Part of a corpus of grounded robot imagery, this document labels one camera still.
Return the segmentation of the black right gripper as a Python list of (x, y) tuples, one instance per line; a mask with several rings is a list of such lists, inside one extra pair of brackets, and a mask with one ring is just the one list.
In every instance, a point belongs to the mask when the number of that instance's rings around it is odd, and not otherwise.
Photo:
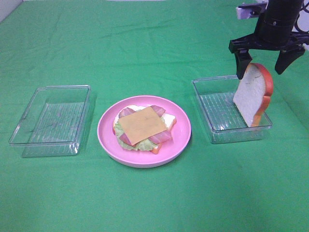
[(282, 74), (290, 64), (304, 55), (304, 48), (286, 50), (294, 45), (309, 43), (308, 32), (293, 31), (294, 22), (295, 19), (280, 20), (261, 14), (252, 34), (229, 42), (228, 48), (235, 54), (236, 75), (239, 80), (244, 77), (247, 66), (252, 61), (250, 49), (281, 50), (275, 64), (277, 74)]

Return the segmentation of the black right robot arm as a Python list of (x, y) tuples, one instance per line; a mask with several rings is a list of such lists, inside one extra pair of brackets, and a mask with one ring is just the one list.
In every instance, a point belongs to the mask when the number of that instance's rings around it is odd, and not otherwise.
[(299, 12), (308, 5), (302, 0), (270, 0), (268, 3), (243, 4), (238, 8), (248, 16), (258, 17), (252, 34), (231, 40), (229, 50), (235, 55), (236, 74), (244, 76), (252, 61), (249, 50), (279, 51), (275, 71), (282, 74), (286, 68), (305, 52), (303, 44), (309, 44), (309, 32), (296, 28)]

